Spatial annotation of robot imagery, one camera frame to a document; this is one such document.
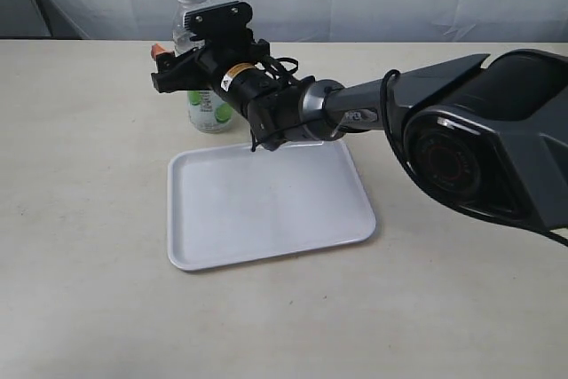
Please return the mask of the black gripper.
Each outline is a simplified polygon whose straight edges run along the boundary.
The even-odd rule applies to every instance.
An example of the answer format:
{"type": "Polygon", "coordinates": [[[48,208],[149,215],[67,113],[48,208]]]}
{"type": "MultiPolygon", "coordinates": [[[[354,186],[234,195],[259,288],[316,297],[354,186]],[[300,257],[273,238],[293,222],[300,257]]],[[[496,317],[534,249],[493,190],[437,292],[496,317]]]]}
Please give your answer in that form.
{"type": "Polygon", "coordinates": [[[199,91],[209,87],[240,115],[249,114],[254,99],[273,96],[284,88],[282,81],[258,65],[271,59],[271,46],[264,39],[241,46],[199,42],[177,55],[155,43],[151,57],[157,71],[151,74],[159,93],[199,91]]]}

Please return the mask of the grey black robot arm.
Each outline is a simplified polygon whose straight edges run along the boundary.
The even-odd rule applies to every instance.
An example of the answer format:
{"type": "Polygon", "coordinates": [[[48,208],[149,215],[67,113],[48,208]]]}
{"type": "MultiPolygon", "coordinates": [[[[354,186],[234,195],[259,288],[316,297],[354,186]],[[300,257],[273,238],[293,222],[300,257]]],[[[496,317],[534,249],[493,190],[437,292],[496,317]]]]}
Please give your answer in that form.
{"type": "Polygon", "coordinates": [[[248,122],[253,147],[380,130],[409,178],[449,209],[542,234],[567,225],[563,55],[474,54],[351,87],[295,78],[263,42],[151,55],[156,90],[213,90],[248,122]]]}

